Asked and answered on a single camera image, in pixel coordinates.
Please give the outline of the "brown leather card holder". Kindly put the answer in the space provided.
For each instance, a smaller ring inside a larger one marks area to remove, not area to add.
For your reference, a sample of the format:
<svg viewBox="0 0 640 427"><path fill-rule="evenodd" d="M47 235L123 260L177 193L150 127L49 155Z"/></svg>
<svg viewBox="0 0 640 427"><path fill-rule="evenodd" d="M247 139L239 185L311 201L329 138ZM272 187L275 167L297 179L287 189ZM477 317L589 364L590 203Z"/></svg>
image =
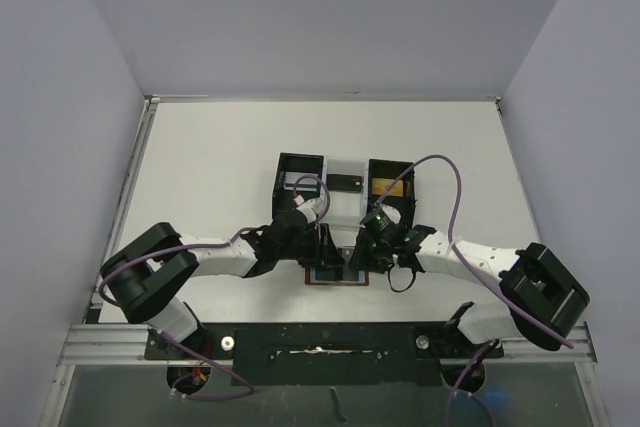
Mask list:
<svg viewBox="0 0 640 427"><path fill-rule="evenodd" d="M369 275L367 272L351 270L346 267L307 268L305 270L305 284L308 286L366 287L369 285Z"/></svg>

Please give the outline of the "black white three-bin tray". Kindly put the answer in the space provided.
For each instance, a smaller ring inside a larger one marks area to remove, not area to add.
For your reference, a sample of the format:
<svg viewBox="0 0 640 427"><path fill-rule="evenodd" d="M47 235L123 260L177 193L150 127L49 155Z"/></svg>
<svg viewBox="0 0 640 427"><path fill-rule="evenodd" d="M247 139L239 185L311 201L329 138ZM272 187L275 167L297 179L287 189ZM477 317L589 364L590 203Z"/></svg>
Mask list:
<svg viewBox="0 0 640 427"><path fill-rule="evenodd" d="M358 228L360 220L382 198L387 215L398 224L414 223L415 175L405 173L408 162L346 159L282 153L272 193L272 215L293 208L293 194L306 200L329 197L323 221L340 228Z"/></svg>

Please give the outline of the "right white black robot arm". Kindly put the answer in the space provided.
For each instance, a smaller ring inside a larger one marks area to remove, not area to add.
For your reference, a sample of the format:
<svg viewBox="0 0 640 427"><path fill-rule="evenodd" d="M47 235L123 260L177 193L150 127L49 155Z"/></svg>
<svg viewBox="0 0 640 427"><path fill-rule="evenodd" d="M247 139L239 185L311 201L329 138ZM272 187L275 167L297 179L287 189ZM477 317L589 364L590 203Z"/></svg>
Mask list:
<svg viewBox="0 0 640 427"><path fill-rule="evenodd" d="M456 355L510 337L557 351L590 303L586 289L543 244L514 249L453 241L433 227L396 222L387 211L376 207L360 221L350 268L445 275L481 285L506 305L474 303L464 310L445 331L446 346Z"/></svg>

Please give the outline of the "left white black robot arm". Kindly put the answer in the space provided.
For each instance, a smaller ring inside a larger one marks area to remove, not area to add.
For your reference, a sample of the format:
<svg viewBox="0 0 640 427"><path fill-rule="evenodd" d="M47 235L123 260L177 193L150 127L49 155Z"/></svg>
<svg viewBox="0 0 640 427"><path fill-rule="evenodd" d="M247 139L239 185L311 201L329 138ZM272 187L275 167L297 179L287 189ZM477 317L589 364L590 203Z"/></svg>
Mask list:
<svg viewBox="0 0 640 427"><path fill-rule="evenodd" d="M241 279L271 272L285 260L303 268L341 268L345 260L329 226L313 211L293 209L268 225L245 227L228 240L198 239L159 222L114 254L100 268L98 294L121 309L131 324L168 335L180 357L200 352L203 328L178 292L193 277Z"/></svg>

